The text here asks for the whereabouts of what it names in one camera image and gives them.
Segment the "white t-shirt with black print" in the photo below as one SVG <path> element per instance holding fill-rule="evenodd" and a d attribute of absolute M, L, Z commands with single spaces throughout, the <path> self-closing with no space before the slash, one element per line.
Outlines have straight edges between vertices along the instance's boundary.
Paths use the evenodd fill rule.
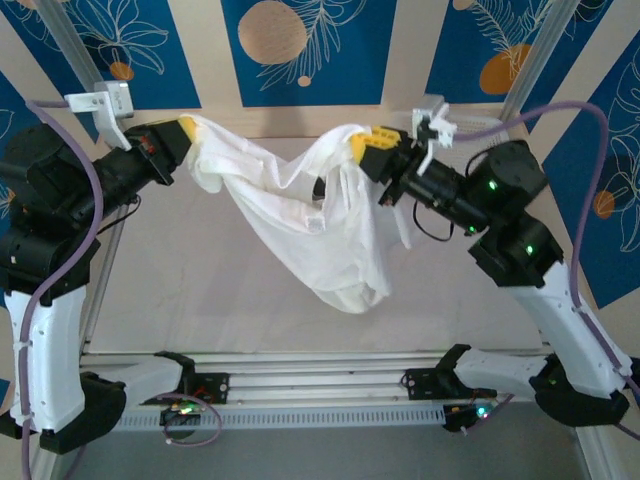
<path fill-rule="evenodd" d="M 327 131 L 287 161 L 199 115 L 186 155 L 196 184 L 226 189 L 269 250 L 323 302 L 362 314 L 392 293 L 387 255 L 411 249 L 411 209 L 381 206 L 382 186 L 353 160 L 349 139 L 371 127 Z"/>

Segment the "aluminium profile base rails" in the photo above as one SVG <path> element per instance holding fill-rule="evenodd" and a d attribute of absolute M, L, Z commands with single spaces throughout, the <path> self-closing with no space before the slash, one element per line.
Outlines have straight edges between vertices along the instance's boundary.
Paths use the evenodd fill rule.
<path fill-rule="evenodd" d="M 230 375 L 228 408 L 404 405 L 401 376 L 442 351 L 190 353 L 199 372 Z"/>

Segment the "aluminium frame post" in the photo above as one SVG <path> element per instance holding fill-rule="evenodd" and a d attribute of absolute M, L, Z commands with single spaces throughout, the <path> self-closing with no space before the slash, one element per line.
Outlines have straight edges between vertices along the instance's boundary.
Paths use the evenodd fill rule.
<path fill-rule="evenodd" d="M 49 33 L 80 82 L 83 93 L 94 92 L 94 84 L 104 80 L 81 37 L 58 0 L 33 0 Z"/>
<path fill-rule="evenodd" d="M 499 119 L 506 123 L 520 114 L 580 0 L 554 0 L 529 54 L 506 96 Z"/>

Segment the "small lit circuit board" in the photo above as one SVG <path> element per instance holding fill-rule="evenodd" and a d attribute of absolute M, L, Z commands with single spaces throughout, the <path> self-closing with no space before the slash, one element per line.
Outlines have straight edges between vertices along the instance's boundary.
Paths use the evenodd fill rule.
<path fill-rule="evenodd" d="M 202 416 L 200 405 L 192 401 L 175 401 L 160 414 L 161 427 L 196 426 L 200 424 Z"/>
<path fill-rule="evenodd" d="M 451 433 L 467 435 L 475 426 L 486 420 L 498 404 L 458 404 L 443 407 L 445 423 L 443 428 Z"/>

